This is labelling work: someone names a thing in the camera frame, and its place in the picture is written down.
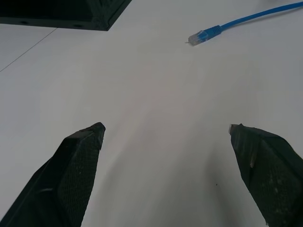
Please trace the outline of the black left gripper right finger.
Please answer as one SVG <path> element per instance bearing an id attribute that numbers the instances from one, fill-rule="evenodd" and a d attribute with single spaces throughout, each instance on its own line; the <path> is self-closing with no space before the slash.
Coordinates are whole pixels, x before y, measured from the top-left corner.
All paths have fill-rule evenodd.
<path id="1" fill-rule="evenodd" d="M 232 124 L 243 182 L 269 227 L 303 227 L 303 159 L 282 137 Z"/>

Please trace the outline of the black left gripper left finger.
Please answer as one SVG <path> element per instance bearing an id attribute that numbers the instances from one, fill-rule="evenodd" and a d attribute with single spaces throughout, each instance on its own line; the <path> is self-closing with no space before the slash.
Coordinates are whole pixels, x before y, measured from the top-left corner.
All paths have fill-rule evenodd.
<path id="1" fill-rule="evenodd" d="M 81 227 L 105 130 L 98 122 L 66 137 L 27 182 L 0 227 Z"/>

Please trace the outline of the black equipment box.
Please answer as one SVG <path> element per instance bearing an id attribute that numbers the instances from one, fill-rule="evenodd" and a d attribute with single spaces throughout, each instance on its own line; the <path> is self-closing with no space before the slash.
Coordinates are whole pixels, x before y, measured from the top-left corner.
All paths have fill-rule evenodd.
<path id="1" fill-rule="evenodd" d="M 0 24 L 108 31 L 132 0 L 0 0 Z"/>

